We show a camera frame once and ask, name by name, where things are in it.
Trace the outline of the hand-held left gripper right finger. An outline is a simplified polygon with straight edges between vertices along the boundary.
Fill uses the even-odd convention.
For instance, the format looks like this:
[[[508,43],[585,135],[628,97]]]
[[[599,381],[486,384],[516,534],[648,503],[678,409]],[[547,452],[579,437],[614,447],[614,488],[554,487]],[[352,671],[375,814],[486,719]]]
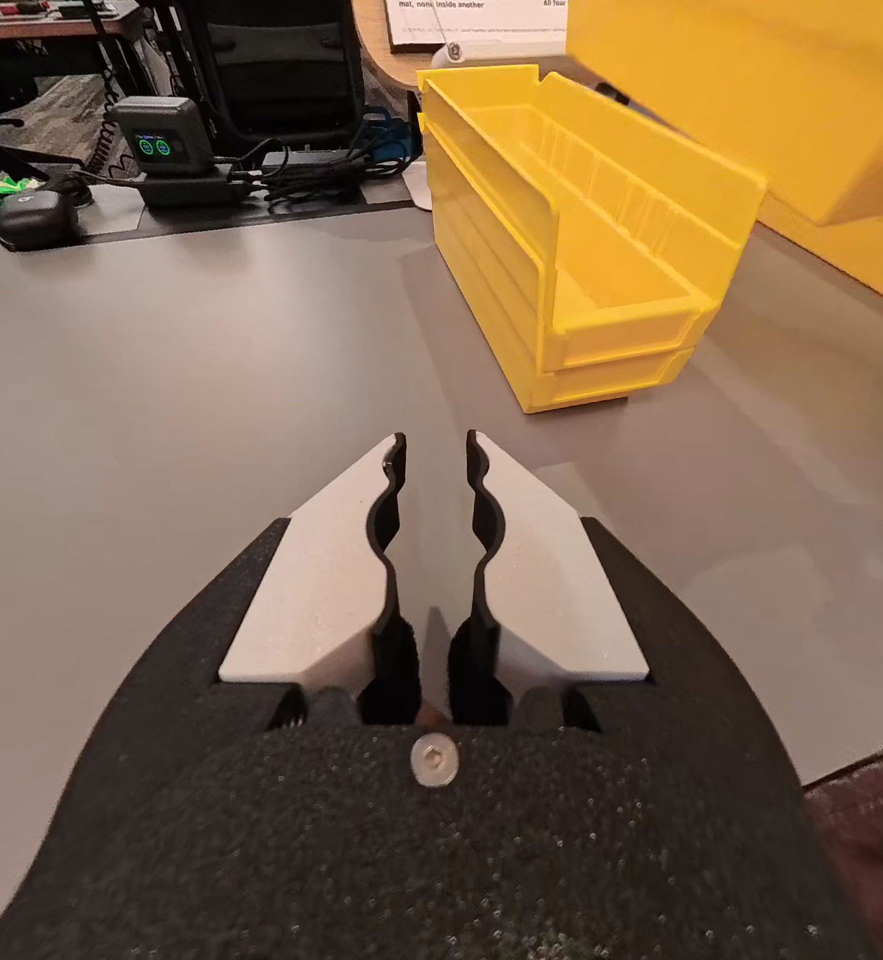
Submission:
[[[478,430],[466,438],[471,649],[513,702],[531,690],[635,683],[650,667],[579,512]]]

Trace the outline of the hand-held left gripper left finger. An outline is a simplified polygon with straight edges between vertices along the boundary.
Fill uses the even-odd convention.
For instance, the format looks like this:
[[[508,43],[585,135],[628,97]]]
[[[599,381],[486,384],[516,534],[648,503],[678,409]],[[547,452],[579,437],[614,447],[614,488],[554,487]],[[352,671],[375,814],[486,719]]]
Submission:
[[[359,696],[408,675],[408,623],[387,556],[407,440],[389,434],[288,517],[219,665],[224,684]]]

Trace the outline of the black device green display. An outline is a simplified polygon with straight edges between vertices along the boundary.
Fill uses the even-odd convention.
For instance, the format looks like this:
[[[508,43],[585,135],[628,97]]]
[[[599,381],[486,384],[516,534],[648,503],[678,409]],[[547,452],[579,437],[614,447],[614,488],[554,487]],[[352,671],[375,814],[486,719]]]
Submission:
[[[124,97],[108,116],[148,176],[200,176],[215,168],[203,115],[187,97]]]

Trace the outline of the dark rounded object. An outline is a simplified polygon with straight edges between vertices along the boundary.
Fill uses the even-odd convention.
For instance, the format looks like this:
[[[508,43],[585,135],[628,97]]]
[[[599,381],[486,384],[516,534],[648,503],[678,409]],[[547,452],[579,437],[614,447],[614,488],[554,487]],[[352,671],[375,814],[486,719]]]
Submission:
[[[70,199],[49,190],[0,194],[0,244],[27,253],[73,246],[82,237]]]

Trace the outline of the yellow plastic storage bin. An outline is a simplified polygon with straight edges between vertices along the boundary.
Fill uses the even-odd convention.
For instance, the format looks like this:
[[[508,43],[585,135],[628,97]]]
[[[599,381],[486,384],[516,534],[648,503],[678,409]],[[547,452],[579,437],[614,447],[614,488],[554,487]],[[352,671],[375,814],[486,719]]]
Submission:
[[[883,141],[777,137],[751,147],[770,187],[760,221],[883,295]]]
[[[686,349],[757,220],[759,174],[534,65],[418,76],[435,245],[478,324],[544,371]]]
[[[566,49],[813,223],[883,216],[883,1],[569,2]]]
[[[672,382],[699,303],[559,183],[538,184],[472,129],[427,123],[435,245],[526,414]]]

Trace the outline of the person's brown shirt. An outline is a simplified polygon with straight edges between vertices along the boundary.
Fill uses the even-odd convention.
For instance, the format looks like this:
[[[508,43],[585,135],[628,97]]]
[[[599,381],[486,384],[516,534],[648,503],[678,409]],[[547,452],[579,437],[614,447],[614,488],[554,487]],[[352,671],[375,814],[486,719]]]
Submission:
[[[883,750],[804,788],[807,809],[883,953]]]

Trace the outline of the brown background table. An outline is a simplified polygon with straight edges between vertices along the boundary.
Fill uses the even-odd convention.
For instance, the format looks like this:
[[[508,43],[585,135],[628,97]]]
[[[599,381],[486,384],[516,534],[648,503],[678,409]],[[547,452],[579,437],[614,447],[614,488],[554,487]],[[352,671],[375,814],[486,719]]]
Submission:
[[[110,37],[130,42],[141,38],[146,29],[146,9],[137,2],[129,1],[111,2],[111,5],[114,15],[100,18],[99,28],[88,18],[64,19],[53,11],[45,16],[0,12],[0,41],[92,40]]]

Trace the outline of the printed instruction sheet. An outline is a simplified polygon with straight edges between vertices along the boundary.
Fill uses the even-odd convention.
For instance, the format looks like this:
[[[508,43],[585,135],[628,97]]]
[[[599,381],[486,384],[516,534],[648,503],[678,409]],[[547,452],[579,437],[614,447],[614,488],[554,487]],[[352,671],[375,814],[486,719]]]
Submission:
[[[393,52],[434,52],[459,43],[564,43],[567,1],[385,1]]]

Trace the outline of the black power adapter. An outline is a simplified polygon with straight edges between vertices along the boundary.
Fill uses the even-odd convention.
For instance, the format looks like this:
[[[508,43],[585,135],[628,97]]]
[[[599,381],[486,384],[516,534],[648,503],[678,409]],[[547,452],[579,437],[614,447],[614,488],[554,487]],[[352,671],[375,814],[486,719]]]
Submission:
[[[220,167],[203,174],[145,175],[135,186],[149,210],[235,207],[255,189],[252,183],[234,178]]]

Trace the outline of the black mesh office chair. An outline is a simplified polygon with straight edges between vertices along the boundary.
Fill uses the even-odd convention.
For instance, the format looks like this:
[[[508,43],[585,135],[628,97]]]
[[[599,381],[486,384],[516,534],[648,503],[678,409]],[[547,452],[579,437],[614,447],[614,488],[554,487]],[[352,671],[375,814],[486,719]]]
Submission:
[[[365,92],[351,2],[182,1],[173,9],[230,155],[268,140],[313,151],[352,144]]]

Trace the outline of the blue plastic basket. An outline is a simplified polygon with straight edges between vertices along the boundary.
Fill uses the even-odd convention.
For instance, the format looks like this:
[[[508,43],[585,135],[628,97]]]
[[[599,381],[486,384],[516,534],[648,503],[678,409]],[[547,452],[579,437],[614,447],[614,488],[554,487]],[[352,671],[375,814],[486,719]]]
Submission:
[[[355,146],[374,162],[415,162],[424,153],[421,115],[403,118],[368,104]]]

